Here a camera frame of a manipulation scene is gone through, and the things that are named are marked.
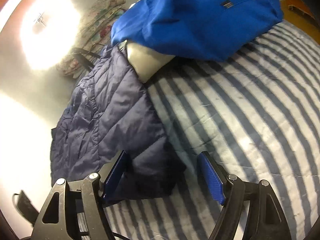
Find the blue striped bed sheet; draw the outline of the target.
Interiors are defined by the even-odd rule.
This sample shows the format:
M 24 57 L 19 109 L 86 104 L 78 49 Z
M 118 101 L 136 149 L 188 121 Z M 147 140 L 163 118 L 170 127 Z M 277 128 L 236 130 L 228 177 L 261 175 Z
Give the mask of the blue striped bed sheet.
M 207 151 L 243 181 L 267 180 L 293 239 L 319 216 L 319 45 L 283 21 L 225 62 L 172 60 L 148 93 L 179 157 L 184 178 L 164 198 L 105 209 L 129 239 L 207 239 L 221 206 L 196 174 Z

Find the floral rolled quilt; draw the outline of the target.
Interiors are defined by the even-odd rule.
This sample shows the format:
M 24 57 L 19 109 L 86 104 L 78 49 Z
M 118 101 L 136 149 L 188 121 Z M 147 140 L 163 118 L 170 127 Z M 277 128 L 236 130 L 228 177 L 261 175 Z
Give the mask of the floral rolled quilt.
M 82 15 L 79 30 L 70 52 L 56 65 L 64 76 L 73 76 L 81 68 L 75 49 L 97 53 L 111 42 L 112 25 L 126 11 L 126 0 L 97 0 Z

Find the navy blue puffer jacket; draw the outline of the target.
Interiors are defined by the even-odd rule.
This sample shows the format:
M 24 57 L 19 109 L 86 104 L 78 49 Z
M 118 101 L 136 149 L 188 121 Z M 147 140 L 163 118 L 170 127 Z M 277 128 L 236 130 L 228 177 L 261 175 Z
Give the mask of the navy blue puffer jacket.
M 52 182 L 84 179 L 118 151 L 129 157 L 111 202 L 169 196 L 185 171 L 125 52 L 105 46 L 52 130 Z

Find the black tripod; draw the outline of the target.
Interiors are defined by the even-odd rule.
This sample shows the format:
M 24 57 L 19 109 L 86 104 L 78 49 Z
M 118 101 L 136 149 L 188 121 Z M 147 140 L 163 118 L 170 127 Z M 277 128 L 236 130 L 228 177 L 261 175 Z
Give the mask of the black tripod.
M 98 53 L 93 52 L 93 49 L 96 46 L 104 47 L 101 43 L 94 43 L 92 44 L 90 50 L 85 50 L 83 48 L 73 47 L 68 55 L 73 56 L 88 72 L 91 72 L 92 69 L 95 67 L 92 60 L 89 60 L 87 57 L 90 56 L 95 59 L 100 59 L 101 56 Z

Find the phone holder clamp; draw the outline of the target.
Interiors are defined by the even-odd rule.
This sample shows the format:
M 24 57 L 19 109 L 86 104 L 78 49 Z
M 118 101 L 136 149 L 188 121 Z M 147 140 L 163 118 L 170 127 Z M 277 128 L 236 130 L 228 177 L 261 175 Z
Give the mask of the phone holder clamp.
M 41 25 L 43 25 L 44 27 L 46 27 L 46 23 L 44 22 L 44 18 L 43 18 L 43 14 L 40 13 L 37 18 L 34 20 L 34 24 L 39 23 Z

